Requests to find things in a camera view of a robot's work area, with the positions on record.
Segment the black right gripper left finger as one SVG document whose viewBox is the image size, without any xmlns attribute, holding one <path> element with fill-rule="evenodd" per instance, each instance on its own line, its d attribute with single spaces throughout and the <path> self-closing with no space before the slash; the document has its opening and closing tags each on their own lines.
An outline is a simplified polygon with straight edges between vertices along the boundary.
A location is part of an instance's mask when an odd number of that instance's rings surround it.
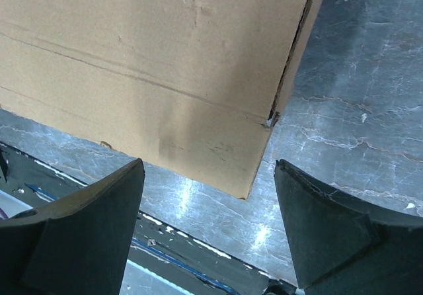
<svg viewBox="0 0 423 295">
<path fill-rule="evenodd" d="M 2 294 L 118 294 L 145 171 L 107 177 L 1 222 Z"/>
</svg>

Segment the brown cardboard box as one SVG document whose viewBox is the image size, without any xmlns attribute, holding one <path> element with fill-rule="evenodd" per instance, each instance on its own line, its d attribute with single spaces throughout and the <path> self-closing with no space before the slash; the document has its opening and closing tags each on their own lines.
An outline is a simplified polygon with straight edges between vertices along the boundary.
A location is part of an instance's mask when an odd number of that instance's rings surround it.
<svg viewBox="0 0 423 295">
<path fill-rule="evenodd" d="M 1 107 L 246 199 L 322 0 L 1 0 Z"/>
</svg>

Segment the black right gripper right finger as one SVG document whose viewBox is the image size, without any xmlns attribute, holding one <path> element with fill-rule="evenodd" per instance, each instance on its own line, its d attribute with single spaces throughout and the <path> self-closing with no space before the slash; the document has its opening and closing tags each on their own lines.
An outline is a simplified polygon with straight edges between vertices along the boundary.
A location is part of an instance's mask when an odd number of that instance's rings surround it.
<svg viewBox="0 0 423 295">
<path fill-rule="evenodd" d="M 364 201 L 281 159 L 278 203 L 300 289 L 421 289 L 422 218 Z"/>
</svg>

